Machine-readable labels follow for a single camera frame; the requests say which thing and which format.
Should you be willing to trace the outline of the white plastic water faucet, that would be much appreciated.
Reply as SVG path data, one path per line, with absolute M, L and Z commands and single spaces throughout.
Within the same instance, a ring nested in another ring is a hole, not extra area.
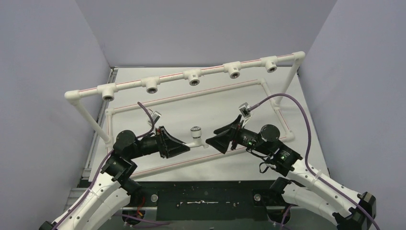
M 193 142 L 191 143 L 186 143 L 186 146 L 189 148 L 198 148 L 198 147 L 203 147 L 203 148 L 208 148 L 209 145 L 205 143 L 205 141 L 202 139 L 202 129 L 199 126 L 193 126 L 190 129 L 191 137 Z

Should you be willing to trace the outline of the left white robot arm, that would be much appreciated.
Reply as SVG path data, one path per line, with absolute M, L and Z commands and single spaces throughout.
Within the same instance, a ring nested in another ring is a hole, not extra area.
M 190 151 L 183 141 L 171 136 L 163 126 L 154 134 L 138 139 L 133 131 L 117 135 L 113 149 L 102 160 L 97 175 L 79 199 L 54 221 L 45 221 L 41 230 L 96 230 L 126 205 L 140 203 L 141 185 L 130 178 L 137 165 L 133 159 L 159 153 L 171 158 Z

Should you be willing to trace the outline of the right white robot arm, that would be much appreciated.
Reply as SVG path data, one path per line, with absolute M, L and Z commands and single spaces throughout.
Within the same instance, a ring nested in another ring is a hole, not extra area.
M 303 207 L 327 219 L 338 230 L 368 230 L 377 225 L 376 198 L 371 193 L 351 190 L 311 166 L 280 141 L 276 126 L 264 125 L 255 133 L 243 127 L 239 115 L 214 134 L 205 142 L 216 150 L 226 153 L 241 145 L 257 157 L 263 154 L 263 163 L 282 175 L 269 191 L 272 203 Z

